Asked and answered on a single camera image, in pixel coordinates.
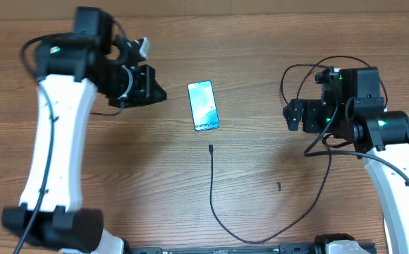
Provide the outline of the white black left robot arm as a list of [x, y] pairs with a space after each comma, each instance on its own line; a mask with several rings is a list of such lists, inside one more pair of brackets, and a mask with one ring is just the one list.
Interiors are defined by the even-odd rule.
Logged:
[[118, 22], [80, 6], [73, 30], [33, 38], [38, 122], [30, 175], [1, 223], [30, 244], [62, 253], [129, 253], [124, 238], [104, 228], [104, 215], [83, 207], [81, 166], [87, 123], [98, 94], [118, 111], [167, 98], [147, 65], [149, 40], [113, 34]]

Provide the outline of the Samsung Galaxy smartphone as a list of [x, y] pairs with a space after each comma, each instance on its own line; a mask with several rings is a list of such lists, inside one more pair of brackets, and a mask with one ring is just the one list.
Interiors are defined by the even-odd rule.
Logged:
[[210, 80], [188, 84], [188, 95], [196, 131], [220, 127], [212, 82]]

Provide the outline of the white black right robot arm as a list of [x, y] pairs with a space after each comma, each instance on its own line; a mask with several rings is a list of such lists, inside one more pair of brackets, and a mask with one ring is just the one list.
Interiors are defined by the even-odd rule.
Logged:
[[389, 111], [375, 67], [323, 66], [320, 99], [291, 99], [283, 116], [291, 131], [329, 134], [354, 149], [379, 196], [392, 253], [409, 253], [409, 117]]

